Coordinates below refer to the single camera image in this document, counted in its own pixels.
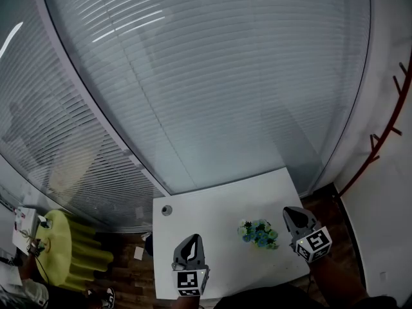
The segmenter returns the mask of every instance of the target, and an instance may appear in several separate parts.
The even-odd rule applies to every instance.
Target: cable
[[[309,294],[309,288],[310,288],[310,284],[312,284],[312,278],[311,278],[311,274],[309,274],[309,285],[308,285],[308,289],[306,290],[306,294]]]
[[[44,274],[45,274],[45,275],[46,275],[46,277],[47,277],[47,283],[50,285],[50,282],[49,282],[49,276],[47,276],[47,273],[46,273],[45,269],[43,268],[43,266],[42,266],[42,264],[41,264],[40,260],[37,258],[37,256],[36,256],[36,255],[34,255],[34,257],[36,258],[37,262],[39,262],[40,267],[42,268],[42,270],[43,270]]]

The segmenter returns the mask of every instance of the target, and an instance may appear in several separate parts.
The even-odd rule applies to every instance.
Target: person's arm
[[[172,309],[198,309],[200,296],[179,297],[172,305]]]
[[[331,307],[349,308],[368,296],[361,282],[346,273],[330,257],[309,264],[317,286]]]
[[[23,266],[19,267],[19,273],[21,280],[29,279],[33,273],[37,270],[36,260],[34,253],[37,250],[37,240],[32,241],[32,245],[29,250],[28,257],[23,263]]]

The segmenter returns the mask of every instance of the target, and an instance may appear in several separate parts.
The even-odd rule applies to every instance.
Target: white wall
[[[386,126],[398,97],[392,75],[403,84],[398,63],[407,67],[411,52],[412,0],[372,0],[372,10],[370,58],[360,94],[364,100],[357,103],[353,114],[360,124],[352,120],[343,139],[346,143],[359,141],[342,153],[347,162],[335,180],[338,190],[369,154],[369,134],[379,136]],[[380,159],[368,167],[342,199],[357,237],[369,294],[391,295],[398,305],[412,293],[411,124],[412,90],[396,123],[403,136],[389,135],[380,150]]]

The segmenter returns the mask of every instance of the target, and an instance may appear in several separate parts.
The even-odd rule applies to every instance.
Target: desk
[[[162,208],[170,205],[170,216]],[[158,299],[176,299],[173,251],[186,237],[199,234],[210,268],[202,299],[275,286],[309,273],[303,258],[289,247],[285,206],[302,207],[286,168],[219,187],[156,198],[153,204],[154,281]],[[237,234],[240,220],[266,219],[279,233],[277,250],[256,248]]]
[[[86,290],[85,281],[94,280],[94,270],[108,269],[112,253],[100,250],[100,243],[93,240],[95,230],[77,223],[69,214],[50,211],[44,217],[53,224],[50,229],[39,226],[36,233],[36,238],[46,244],[39,256],[42,266],[36,261],[41,276],[53,286]]]

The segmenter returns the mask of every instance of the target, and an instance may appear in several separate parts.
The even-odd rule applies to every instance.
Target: small potted plant
[[[267,220],[242,220],[238,227],[238,234],[246,243],[253,243],[258,248],[275,250],[279,248],[276,243],[277,232],[272,230],[270,223]]]

